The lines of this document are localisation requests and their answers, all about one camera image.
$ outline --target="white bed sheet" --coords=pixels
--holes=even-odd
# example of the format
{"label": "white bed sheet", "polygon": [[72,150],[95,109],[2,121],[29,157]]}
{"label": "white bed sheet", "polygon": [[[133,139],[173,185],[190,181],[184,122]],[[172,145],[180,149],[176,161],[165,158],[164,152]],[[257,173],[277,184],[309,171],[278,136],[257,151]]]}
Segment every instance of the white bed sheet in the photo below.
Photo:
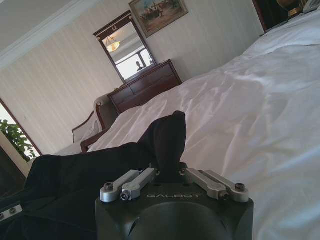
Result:
{"label": "white bed sheet", "polygon": [[[137,142],[152,121],[183,111],[181,161],[247,185],[253,239],[320,239],[320,11],[312,14],[299,19],[312,28],[308,44],[294,34],[283,44],[275,29],[268,54],[247,51],[124,112],[90,151]],[[255,53],[259,44],[266,49],[261,38]]]}
{"label": "white bed sheet", "polygon": [[320,44],[320,11],[299,15],[261,37],[244,52],[244,56],[259,56],[292,45]]}

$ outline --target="dresser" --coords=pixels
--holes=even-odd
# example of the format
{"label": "dresser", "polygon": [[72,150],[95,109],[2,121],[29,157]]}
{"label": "dresser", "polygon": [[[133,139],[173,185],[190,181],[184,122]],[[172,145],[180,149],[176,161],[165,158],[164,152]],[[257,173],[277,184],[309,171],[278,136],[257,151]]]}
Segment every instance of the dresser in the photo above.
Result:
{"label": "dresser", "polygon": [[155,96],[181,85],[181,79],[171,62],[167,60],[148,69],[134,80],[108,94],[118,114],[141,106]]}

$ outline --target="picture frame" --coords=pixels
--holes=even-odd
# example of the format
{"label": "picture frame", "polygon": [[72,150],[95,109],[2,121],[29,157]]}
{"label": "picture frame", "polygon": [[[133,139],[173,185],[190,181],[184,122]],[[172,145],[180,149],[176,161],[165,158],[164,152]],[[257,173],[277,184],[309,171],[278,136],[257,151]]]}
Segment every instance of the picture frame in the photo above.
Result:
{"label": "picture frame", "polygon": [[183,0],[133,0],[129,5],[147,38],[189,12]]}

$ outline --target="ceiling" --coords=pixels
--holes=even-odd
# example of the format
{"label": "ceiling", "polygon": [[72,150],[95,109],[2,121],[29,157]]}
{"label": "ceiling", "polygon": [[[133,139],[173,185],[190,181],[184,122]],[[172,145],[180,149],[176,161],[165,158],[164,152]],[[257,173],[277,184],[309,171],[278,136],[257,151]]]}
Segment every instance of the ceiling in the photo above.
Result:
{"label": "ceiling", "polygon": [[0,52],[72,0],[0,0]]}

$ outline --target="black fabric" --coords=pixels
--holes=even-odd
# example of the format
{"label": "black fabric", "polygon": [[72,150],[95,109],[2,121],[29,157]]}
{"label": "black fabric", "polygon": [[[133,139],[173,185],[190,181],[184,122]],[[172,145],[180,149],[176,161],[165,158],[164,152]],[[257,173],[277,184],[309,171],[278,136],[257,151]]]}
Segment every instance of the black fabric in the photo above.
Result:
{"label": "black fabric", "polygon": [[160,170],[160,180],[179,181],[186,143],[185,114],[154,121],[138,143],[71,156],[36,159],[24,190],[0,198],[0,209],[21,202],[24,215],[0,224],[0,240],[96,239],[95,200],[106,182],[129,170]]}

